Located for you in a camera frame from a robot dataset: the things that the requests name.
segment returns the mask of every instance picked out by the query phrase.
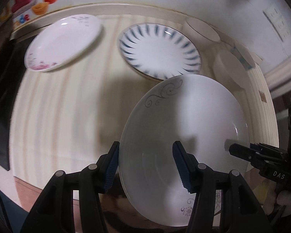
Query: white bowl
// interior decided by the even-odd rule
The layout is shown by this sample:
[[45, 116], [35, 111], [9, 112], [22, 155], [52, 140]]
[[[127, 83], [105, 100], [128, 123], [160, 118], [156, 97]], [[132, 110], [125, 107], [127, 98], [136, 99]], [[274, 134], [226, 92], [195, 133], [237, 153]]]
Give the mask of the white bowl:
[[216, 171], [244, 174], [247, 168], [246, 161], [228, 152], [232, 143], [249, 146], [249, 135], [242, 109], [226, 88], [195, 74], [156, 85], [127, 120], [119, 172], [135, 209], [167, 226], [187, 225], [195, 199], [183, 187], [172, 156], [176, 140]]
[[209, 24], [197, 18], [187, 18], [182, 26], [182, 33], [201, 51], [221, 41], [218, 33]]
[[238, 42], [234, 43], [234, 47], [230, 51], [243, 65], [246, 70], [251, 68], [255, 68], [255, 61], [253, 60], [252, 56], [250, 55], [249, 51], [246, 47], [241, 45]]
[[213, 73], [216, 80], [230, 92], [245, 89], [249, 83], [249, 75], [240, 61], [229, 51], [217, 53], [213, 63]]

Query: plate rim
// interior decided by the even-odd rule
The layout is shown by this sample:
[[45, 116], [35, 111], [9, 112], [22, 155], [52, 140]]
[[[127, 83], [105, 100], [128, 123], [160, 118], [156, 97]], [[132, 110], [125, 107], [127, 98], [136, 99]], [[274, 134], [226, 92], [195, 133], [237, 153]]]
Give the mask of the plate rim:
[[[55, 69], [58, 69], [64, 65], [66, 65], [67, 63], [69, 63], [70, 61], [74, 60], [76, 57], [78, 57], [79, 55], [81, 55], [84, 51], [86, 51], [86, 49], [98, 38], [98, 36], [100, 35], [101, 31], [102, 31], [102, 20], [100, 18], [98, 18], [97, 16], [95, 15], [90, 15], [90, 14], [75, 14], [75, 15], [70, 15], [70, 16], [67, 16], [65, 19], [67, 18], [71, 18], [73, 16], [81, 16], [81, 15], [86, 15], [86, 16], [91, 16], [91, 17], [94, 17], [94, 18], [97, 18], [98, 21], [99, 21], [99, 29], [97, 31], [97, 34], [96, 36], [93, 38], [92, 41], [90, 41], [86, 47], [84, 49], [81, 49], [79, 52], [77, 52], [75, 55], [73, 55], [72, 57], [70, 57], [69, 59], [65, 60], [64, 62], [58, 64], [58, 65], [55, 65], [53, 67], [49, 67], [49, 68], [45, 68], [45, 69], [41, 69], [41, 70], [34, 70], [34, 69], [31, 69], [28, 64], [27, 64], [27, 57], [28, 57], [28, 52], [30, 50], [30, 48], [32, 47], [32, 45], [37, 41], [38, 37], [41, 36], [43, 34], [43, 32], [45, 31], [42, 31], [40, 32], [38, 35], [36, 35], [36, 37], [34, 38], [34, 40], [30, 43], [29, 47], [27, 48], [26, 50], [26, 53], [25, 53], [25, 56], [24, 56], [24, 65], [26, 67], [26, 69], [30, 70], [30, 71], [33, 71], [33, 72], [48, 72], [48, 71], [51, 71], [51, 70], [55, 70]], [[52, 25], [54, 25], [55, 23], [59, 22], [61, 19], [57, 20], [56, 22], [52, 23], [49, 25], [49, 27], [51, 27]]]
[[154, 79], [154, 80], [156, 80], [156, 81], [160, 81], [160, 82], [166, 80], [166, 79], [162, 80], [162, 79], [159, 79], [159, 78], [155, 78], [155, 77], [153, 77], [153, 76], [151, 76], [151, 75], [148, 75], [148, 74], [145, 74], [144, 72], [139, 71], [137, 68], [133, 67], [131, 64], [128, 63], [126, 57], [124, 56], [123, 52], [122, 52], [121, 49], [120, 49], [120, 39], [123, 37], [124, 33], [127, 32], [127, 30], [129, 30], [129, 29], [132, 28], [132, 27], [135, 27], [135, 26], [141, 26], [141, 25], [144, 25], [144, 24], [154, 24], [154, 25], [165, 26], [165, 27], [168, 27], [168, 28], [170, 28], [170, 29], [173, 29], [174, 31], [177, 31], [177, 32], [179, 32], [180, 34], [182, 34], [183, 36], [185, 36], [185, 37], [186, 37], [186, 38], [187, 38], [187, 39], [192, 43], [192, 45], [195, 47], [195, 49], [196, 49], [197, 52], [198, 52], [198, 55], [199, 55], [199, 57], [200, 57], [200, 63], [201, 63], [201, 66], [200, 66], [200, 69], [199, 69], [198, 72], [201, 71], [201, 68], [202, 68], [202, 65], [203, 65], [203, 59], [202, 59], [202, 56], [201, 56], [201, 54], [200, 54], [200, 51], [197, 49], [197, 47], [194, 45], [194, 43], [193, 43], [193, 42], [192, 42], [192, 41], [191, 41], [191, 40], [190, 40], [186, 35], [184, 35], [184, 34], [183, 34], [182, 32], [180, 32], [179, 30], [176, 30], [175, 28], [172, 28], [172, 27], [170, 27], [170, 26], [168, 26], [168, 25], [164, 25], [164, 24], [161, 24], [161, 23], [147, 23], [147, 22], [144, 22], [144, 23], [135, 23], [135, 24], [132, 24], [132, 25], [126, 27], [124, 30], [122, 30], [122, 31], [120, 32], [120, 34], [119, 34], [119, 36], [118, 36], [118, 38], [117, 38], [116, 43], [117, 43], [118, 50], [119, 50], [119, 52], [120, 52], [122, 58], [123, 58], [123, 59], [125, 60], [125, 62], [129, 65], [129, 67], [131, 67], [132, 69], [136, 70], [140, 75], [143, 75], [143, 76], [148, 77], [148, 78], [150, 78], [150, 79]]

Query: pink floral pattern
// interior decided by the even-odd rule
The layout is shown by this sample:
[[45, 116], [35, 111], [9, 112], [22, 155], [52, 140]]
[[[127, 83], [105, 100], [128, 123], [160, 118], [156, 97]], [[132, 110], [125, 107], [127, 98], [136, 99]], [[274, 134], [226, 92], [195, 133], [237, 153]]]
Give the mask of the pink floral pattern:
[[53, 66], [55, 66], [55, 65], [58, 64], [57, 62], [52, 62], [52, 64], [44, 64], [44, 61], [41, 60], [39, 62], [39, 64], [32, 65], [33, 63], [35, 63], [34, 60], [35, 59], [30, 60], [30, 62], [29, 62], [29, 68], [32, 69], [32, 70], [35, 70], [35, 71], [44, 70], [44, 69], [53, 67]]

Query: countertop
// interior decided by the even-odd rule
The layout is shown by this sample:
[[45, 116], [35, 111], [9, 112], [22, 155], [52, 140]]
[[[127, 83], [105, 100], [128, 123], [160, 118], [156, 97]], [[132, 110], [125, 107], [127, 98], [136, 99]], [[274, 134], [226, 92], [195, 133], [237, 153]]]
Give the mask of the countertop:
[[[123, 29], [142, 22], [182, 28], [180, 23], [149, 16], [98, 17], [103, 22], [103, 31], [80, 57], [54, 71], [26, 71], [24, 75], [10, 127], [10, 161], [16, 186], [22, 182], [38, 194], [58, 169], [70, 173], [95, 163], [100, 155], [108, 152], [113, 141], [120, 140], [137, 102], [159, 83], [140, 75], [123, 60], [117, 49], [117, 37]], [[201, 53], [200, 74], [215, 79], [211, 66], [220, 49], [230, 50], [231, 46], [221, 43]], [[275, 111], [261, 69], [256, 65], [248, 74], [251, 85], [245, 92], [233, 92], [233, 95], [243, 108], [250, 142], [279, 146]], [[262, 180], [253, 182], [251, 187], [255, 188]], [[18, 196], [24, 207], [19, 190]], [[108, 201], [105, 198], [105, 203], [102, 201], [104, 210], [118, 210], [119, 206], [134, 210], [122, 200], [124, 193], [115, 197], [116, 201], [112, 197]], [[145, 224], [158, 227], [152, 222]]]

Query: white plate with pink floral pattern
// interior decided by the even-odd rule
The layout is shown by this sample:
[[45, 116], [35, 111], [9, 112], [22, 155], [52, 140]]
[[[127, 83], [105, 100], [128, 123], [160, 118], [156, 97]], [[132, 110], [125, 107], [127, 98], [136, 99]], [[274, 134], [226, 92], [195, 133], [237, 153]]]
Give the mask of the white plate with pink floral pattern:
[[25, 66], [45, 72], [63, 66], [79, 56], [98, 37], [101, 20], [80, 14], [62, 18], [42, 31], [25, 54]]

